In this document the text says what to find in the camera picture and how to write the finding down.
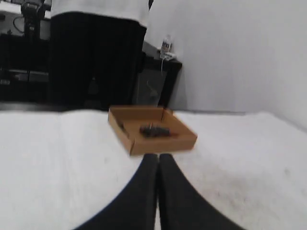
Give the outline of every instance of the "white wall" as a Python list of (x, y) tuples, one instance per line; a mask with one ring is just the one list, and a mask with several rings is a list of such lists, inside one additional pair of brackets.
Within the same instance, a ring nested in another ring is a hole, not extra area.
[(268, 110), (307, 127), (307, 1), (155, 0), (145, 40), (174, 37), (172, 108)]

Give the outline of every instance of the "cardboard box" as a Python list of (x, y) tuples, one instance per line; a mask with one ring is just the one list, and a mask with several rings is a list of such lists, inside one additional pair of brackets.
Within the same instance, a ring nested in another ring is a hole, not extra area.
[[(114, 106), (109, 110), (108, 121), (130, 155), (190, 150), (197, 139), (197, 135), (179, 121), (172, 111), (161, 107)], [(150, 123), (170, 128), (176, 135), (146, 138), (140, 133), (140, 127)]]

